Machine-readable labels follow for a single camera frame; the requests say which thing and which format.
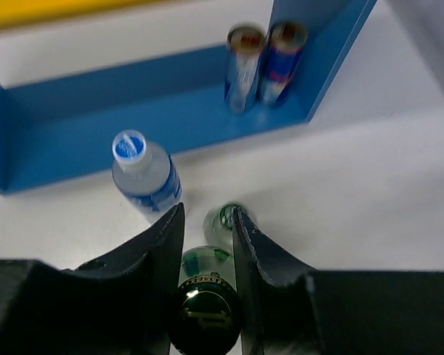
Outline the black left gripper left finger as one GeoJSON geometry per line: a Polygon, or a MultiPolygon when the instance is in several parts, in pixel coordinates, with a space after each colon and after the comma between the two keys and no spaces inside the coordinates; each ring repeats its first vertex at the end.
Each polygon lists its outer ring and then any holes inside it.
{"type": "Polygon", "coordinates": [[[0,354],[168,354],[184,206],[78,268],[0,259],[0,354]]]}

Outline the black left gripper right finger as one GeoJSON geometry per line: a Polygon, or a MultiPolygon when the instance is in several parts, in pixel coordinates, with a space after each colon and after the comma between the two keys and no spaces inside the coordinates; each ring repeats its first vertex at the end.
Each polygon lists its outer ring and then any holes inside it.
{"type": "Polygon", "coordinates": [[[233,223],[244,354],[444,354],[444,271],[320,270],[233,223]]]}

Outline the green glass bottle red label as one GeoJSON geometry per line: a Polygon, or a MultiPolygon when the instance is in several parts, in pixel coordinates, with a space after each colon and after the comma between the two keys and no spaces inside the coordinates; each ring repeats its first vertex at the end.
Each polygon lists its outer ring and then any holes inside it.
{"type": "Polygon", "coordinates": [[[233,255],[216,246],[184,252],[169,338],[182,354],[227,354],[241,332],[233,255]]]}

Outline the plastic water bottle blue label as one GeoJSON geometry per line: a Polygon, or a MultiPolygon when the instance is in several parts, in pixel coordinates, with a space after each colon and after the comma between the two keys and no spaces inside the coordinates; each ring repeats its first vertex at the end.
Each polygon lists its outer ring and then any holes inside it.
{"type": "Polygon", "coordinates": [[[128,129],[114,137],[112,155],[115,186],[149,224],[181,201],[181,180],[162,146],[128,129]]]}

